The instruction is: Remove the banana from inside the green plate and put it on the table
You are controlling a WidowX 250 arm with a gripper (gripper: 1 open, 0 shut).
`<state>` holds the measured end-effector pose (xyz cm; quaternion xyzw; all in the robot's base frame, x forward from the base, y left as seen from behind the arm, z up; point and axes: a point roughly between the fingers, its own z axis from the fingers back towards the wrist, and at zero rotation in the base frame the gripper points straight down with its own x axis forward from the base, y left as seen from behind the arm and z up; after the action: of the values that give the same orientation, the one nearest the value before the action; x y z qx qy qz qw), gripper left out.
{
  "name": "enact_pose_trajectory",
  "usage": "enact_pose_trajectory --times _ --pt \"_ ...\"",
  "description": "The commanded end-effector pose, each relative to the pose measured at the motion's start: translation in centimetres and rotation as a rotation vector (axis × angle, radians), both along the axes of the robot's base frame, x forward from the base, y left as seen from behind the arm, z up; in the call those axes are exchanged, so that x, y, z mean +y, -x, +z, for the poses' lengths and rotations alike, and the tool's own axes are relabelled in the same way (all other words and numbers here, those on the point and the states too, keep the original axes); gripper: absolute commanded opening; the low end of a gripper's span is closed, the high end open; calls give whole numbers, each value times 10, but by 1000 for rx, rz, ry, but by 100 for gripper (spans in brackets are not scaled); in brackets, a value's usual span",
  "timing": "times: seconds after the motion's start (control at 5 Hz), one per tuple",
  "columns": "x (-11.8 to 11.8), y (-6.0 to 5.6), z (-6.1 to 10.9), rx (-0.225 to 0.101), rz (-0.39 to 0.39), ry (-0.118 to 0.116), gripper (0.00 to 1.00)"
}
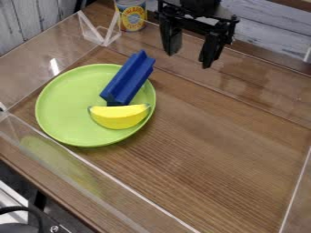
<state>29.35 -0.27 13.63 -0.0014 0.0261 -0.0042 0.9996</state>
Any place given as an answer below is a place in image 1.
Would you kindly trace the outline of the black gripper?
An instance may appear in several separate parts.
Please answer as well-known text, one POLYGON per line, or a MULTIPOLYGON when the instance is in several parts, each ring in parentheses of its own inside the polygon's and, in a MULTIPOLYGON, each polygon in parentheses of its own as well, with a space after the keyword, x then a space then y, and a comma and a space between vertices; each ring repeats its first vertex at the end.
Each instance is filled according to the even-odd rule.
POLYGON ((157 13, 161 44, 168 56, 174 55, 182 45, 177 20, 188 29, 209 31, 198 54, 202 68, 209 68, 224 45, 233 42, 237 16, 221 6, 221 0, 157 0, 157 13))

